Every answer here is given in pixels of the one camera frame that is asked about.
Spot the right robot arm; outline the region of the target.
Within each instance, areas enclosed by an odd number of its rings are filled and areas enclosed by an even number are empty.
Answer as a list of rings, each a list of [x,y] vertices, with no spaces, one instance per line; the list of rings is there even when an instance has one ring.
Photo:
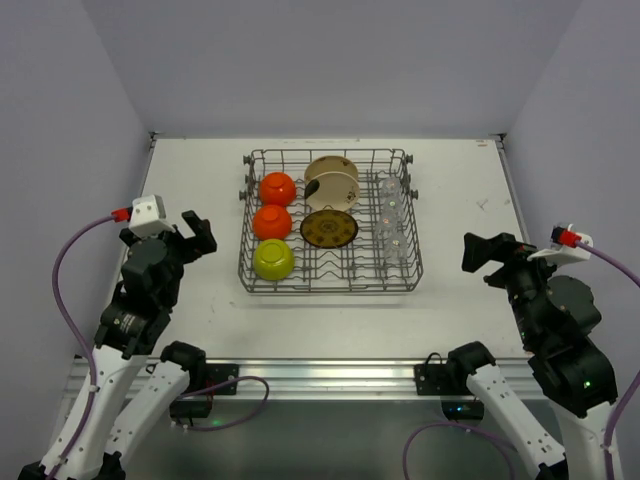
[[[467,233],[461,268],[473,273],[500,263],[484,281],[507,294],[533,378],[550,401],[562,439],[541,426],[482,343],[452,350],[445,368],[490,411],[531,478],[620,479],[615,423],[622,404],[614,368],[589,337],[602,316],[588,285],[556,272],[596,251],[589,236],[570,228],[555,228],[551,239],[552,248],[538,249],[507,233]]]

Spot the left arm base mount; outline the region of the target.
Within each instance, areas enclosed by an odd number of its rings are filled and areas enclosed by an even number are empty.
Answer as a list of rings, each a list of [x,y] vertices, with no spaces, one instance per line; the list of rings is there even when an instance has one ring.
[[[187,391],[195,391],[205,387],[212,387],[225,381],[237,378],[240,366],[233,363],[207,364],[205,374],[195,386]],[[213,402],[217,396],[233,396],[237,393],[237,385],[233,384],[209,393],[206,397],[191,397],[186,400],[174,401],[169,407],[169,414],[173,420],[188,420],[207,418],[213,409]]]

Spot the lime green bowl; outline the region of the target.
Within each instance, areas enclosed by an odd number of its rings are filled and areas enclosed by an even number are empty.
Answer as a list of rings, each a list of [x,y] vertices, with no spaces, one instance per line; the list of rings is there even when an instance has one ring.
[[[282,280],[291,274],[294,266],[293,252],[283,240],[264,240],[254,252],[254,271],[258,277],[264,280]]]

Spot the gold patterned plate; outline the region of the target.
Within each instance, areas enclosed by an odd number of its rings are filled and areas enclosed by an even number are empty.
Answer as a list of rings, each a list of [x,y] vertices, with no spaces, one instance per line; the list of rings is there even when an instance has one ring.
[[[356,220],[346,212],[326,209],[306,216],[299,228],[303,240],[320,249],[338,249],[358,235]]]

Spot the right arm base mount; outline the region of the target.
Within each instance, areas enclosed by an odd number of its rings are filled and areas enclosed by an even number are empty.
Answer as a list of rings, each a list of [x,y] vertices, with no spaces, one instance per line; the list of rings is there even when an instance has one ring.
[[[479,425],[484,418],[484,405],[466,388],[456,384],[443,357],[430,353],[413,367],[418,396],[438,397],[444,417],[454,423]]]

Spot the small cream plate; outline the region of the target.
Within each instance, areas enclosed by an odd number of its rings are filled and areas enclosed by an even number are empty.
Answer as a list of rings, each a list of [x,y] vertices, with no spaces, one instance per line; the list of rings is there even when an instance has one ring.
[[[312,161],[304,172],[304,180],[309,183],[315,177],[324,174],[338,172],[358,179],[358,169],[356,165],[346,157],[336,155],[326,155]]]

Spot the cream plate with flower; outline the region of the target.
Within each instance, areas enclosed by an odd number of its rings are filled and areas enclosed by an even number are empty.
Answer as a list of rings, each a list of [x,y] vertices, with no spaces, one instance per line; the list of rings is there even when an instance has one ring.
[[[347,211],[360,197],[358,181],[347,173],[326,172],[305,181],[304,199],[314,211]]]

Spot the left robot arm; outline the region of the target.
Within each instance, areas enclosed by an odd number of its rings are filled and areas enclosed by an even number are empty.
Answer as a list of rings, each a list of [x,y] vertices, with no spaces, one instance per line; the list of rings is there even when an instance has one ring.
[[[81,344],[89,372],[72,410],[43,459],[22,468],[22,479],[125,478],[153,424],[189,386],[203,381],[205,352],[175,341],[163,350],[158,372],[132,400],[126,398],[170,322],[185,266],[217,249],[209,221],[183,212],[193,233],[184,237],[153,206],[120,209],[109,218],[129,223],[120,232],[128,248],[121,278],[93,343]]]

